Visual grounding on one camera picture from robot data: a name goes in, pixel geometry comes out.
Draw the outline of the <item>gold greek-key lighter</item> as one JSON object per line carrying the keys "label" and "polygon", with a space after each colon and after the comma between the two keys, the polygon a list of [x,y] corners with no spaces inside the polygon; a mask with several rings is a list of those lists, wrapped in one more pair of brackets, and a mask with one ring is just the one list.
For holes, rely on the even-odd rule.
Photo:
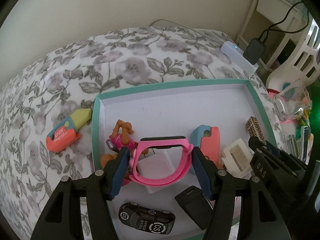
{"label": "gold greek-key lighter", "polygon": [[250,116],[246,122],[246,129],[251,137],[257,137],[263,144],[266,145],[266,140],[256,117]]}

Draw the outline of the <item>coral blue toy knife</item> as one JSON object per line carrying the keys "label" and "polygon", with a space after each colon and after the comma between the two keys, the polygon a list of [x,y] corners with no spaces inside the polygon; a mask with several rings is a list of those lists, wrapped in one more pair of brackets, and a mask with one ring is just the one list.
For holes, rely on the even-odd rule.
{"label": "coral blue toy knife", "polygon": [[220,130],[217,126],[200,125],[190,135],[190,143],[199,147],[201,152],[216,166],[220,159]]}

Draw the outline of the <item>floral fleece blanket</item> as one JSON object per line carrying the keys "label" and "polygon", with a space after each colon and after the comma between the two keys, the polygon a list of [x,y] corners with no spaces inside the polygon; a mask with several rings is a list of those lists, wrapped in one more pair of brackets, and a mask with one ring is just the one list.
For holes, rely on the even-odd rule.
{"label": "floral fleece blanket", "polygon": [[198,79],[249,80],[276,139],[280,122],[260,78],[221,53],[229,37],[207,29],[143,27],[111,31],[61,47],[30,64],[1,89],[1,212],[19,239],[29,239],[58,184],[93,171],[91,128],[64,152],[46,148],[47,134],[102,92]]}

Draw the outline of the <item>white hair claw clip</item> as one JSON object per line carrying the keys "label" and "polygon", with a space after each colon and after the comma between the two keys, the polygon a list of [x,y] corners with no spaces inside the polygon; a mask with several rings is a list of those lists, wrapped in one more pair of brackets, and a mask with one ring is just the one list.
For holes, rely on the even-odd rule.
{"label": "white hair claw clip", "polygon": [[223,149],[221,159],[231,175],[236,178],[244,178],[252,171],[249,164],[252,157],[250,149],[239,138]]}

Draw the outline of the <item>pink puppy toy figure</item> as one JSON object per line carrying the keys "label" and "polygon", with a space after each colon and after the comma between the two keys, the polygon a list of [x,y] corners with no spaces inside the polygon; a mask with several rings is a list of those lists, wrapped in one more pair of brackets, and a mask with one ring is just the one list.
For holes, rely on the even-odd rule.
{"label": "pink puppy toy figure", "polygon": [[[131,151],[135,151],[137,148],[139,148],[140,146],[149,146],[149,147],[145,147],[143,150],[141,150],[141,152],[137,153],[135,155],[135,157],[133,157],[134,159],[134,163],[135,161],[138,160],[138,154],[144,154],[146,155],[149,151],[150,147],[153,147],[151,144],[148,144],[147,141],[142,141],[141,142],[136,142],[134,141],[130,135],[132,135],[134,133],[134,130],[132,129],[132,125],[129,122],[124,122],[123,120],[118,120],[112,134],[109,136],[109,138],[106,141],[106,144],[108,146],[108,148],[114,152],[116,152],[116,154],[105,154],[101,157],[100,159],[100,163],[102,165],[103,168],[105,168],[107,166],[107,163],[110,161],[113,161],[116,159],[117,155],[119,152],[121,152],[121,149],[123,147],[126,147],[128,150]],[[127,185],[129,182],[131,182],[131,177],[129,177],[129,175],[131,173],[126,173],[125,176],[122,176],[124,174],[120,174],[120,177],[117,176],[117,174],[107,174],[106,179],[107,181],[112,184],[113,180],[115,179],[115,183],[118,185],[120,185],[120,183],[122,183],[123,185]],[[145,186],[158,186],[158,185],[152,185],[152,182],[154,182],[154,179],[146,179],[146,178],[140,178],[138,179],[138,177],[135,177],[136,175],[133,176],[133,181],[140,183],[142,185]]]}

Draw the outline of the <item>black plugged charger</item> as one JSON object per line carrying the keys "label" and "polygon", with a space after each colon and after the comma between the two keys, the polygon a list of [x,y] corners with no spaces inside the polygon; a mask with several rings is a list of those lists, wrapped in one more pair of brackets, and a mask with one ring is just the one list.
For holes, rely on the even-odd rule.
{"label": "black plugged charger", "polygon": [[266,46],[258,38],[251,40],[246,50],[243,53],[243,57],[252,65],[255,65],[265,52]]}

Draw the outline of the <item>white usb charger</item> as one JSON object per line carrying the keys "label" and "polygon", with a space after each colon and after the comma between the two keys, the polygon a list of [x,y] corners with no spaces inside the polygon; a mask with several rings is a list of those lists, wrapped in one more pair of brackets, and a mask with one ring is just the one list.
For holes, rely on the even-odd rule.
{"label": "white usb charger", "polygon": [[149,179],[159,179],[171,175],[175,167],[169,158],[167,150],[155,150],[146,157],[141,157],[137,163],[139,175]]}

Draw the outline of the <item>black toy car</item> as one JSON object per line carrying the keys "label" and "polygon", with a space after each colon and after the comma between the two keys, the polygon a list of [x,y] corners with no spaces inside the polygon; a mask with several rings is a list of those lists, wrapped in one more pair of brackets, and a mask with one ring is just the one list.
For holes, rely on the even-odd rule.
{"label": "black toy car", "polygon": [[119,208],[118,218],[124,225],[139,231],[168,235],[172,231],[176,216],[169,211],[159,211],[128,202]]}

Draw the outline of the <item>teal shallow box tray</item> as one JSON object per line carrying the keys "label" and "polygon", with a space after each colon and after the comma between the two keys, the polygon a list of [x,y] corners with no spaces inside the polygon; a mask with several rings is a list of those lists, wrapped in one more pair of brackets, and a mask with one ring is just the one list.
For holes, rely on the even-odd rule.
{"label": "teal shallow box tray", "polygon": [[[227,146],[236,139],[248,141],[246,121],[254,116],[265,139],[276,145],[280,143],[279,134],[273,129],[277,119],[266,111],[271,107],[266,90],[240,79],[158,83],[100,94],[95,100],[92,120],[94,167],[99,169],[101,156],[108,153],[106,140],[117,120],[132,124],[134,140],[177,135],[189,137],[200,125],[216,126],[220,130],[221,145]],[[188,173],[178,183],[155,193],[148,193],[137,183],[122,187],[108,203],[119,239],[201,239],[204,231],[175,200],[177,194],[198,184],[196,176]],[[122,224],[118,211],[127,202],[172,212],[176,220],[171,233],[156,235]]]}

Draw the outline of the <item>clear glass mug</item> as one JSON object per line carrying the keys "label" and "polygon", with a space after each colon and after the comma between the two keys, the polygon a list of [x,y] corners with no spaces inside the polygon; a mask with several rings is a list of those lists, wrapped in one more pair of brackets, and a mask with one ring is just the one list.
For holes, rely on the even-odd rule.
{"label": "clear glass mug", "polygon": [[276,94],[272,101],[276,115],[281,121],[295,120],[312,107],[308,90],[301,79]]}

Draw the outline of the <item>white power strip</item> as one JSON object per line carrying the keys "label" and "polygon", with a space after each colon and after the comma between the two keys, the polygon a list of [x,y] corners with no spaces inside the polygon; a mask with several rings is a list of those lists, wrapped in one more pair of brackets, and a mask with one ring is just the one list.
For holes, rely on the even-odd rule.
{"label": "white power strip", "polygon": [[249,76],[252,76],[256,72],[258,64],[251,64],[246,58],[244,58],[244,52],[233,42],[226,41],[220,50]]}

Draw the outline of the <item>pink kids watch band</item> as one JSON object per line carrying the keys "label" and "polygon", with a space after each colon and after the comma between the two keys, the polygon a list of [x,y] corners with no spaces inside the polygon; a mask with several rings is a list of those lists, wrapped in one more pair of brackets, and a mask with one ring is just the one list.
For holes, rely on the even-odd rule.
{"label": "pink kids watch band", "polygon": [[[146,150],[166,150],[179,147],[182,154],[177,167],[174,167],[167,154],[156,153],[140,160]],[[142,138],[133,150],[129,166],[129,178],[135,183],[149,187],[169,186],[182,179],[191,167],[194,146],[184,136]]]}

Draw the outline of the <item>grey clip tool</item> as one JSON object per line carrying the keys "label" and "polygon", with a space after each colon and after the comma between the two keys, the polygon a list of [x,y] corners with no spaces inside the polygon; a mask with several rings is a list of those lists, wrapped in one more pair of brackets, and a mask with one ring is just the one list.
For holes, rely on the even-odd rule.
{"label": "grey clip tool", "polygon": [[303,160],[303,143],[301,139],[296,140],[295,135],[285,134],[284,140],[287,148],[287,153],[295,156],[300,160]]}

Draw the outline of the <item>black power adapter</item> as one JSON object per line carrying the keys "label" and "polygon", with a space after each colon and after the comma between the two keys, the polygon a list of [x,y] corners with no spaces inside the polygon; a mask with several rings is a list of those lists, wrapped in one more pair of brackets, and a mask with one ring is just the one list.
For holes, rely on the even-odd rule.
{"label": "black power adapter", "polygon": [[194,185],[190,186],[176,195],[175,200],[201,230],[208,227],[213,206],[201,189]]}

